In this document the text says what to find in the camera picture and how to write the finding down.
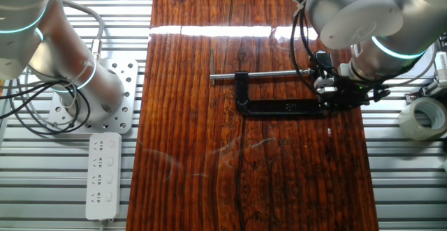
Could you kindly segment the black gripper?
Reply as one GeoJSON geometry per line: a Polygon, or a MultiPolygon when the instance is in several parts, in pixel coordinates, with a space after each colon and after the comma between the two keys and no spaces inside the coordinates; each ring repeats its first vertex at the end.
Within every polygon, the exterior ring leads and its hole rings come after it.
{"type": "Polygon", "coordinates": [[[316,90],[320,95],[335,95],[335,100],[321,100],[320,108],[326,112],[350,110],[362,105],[369,105],[369,88],[351,81],[337,81],[336,87],[321,87],[316,90]]]}

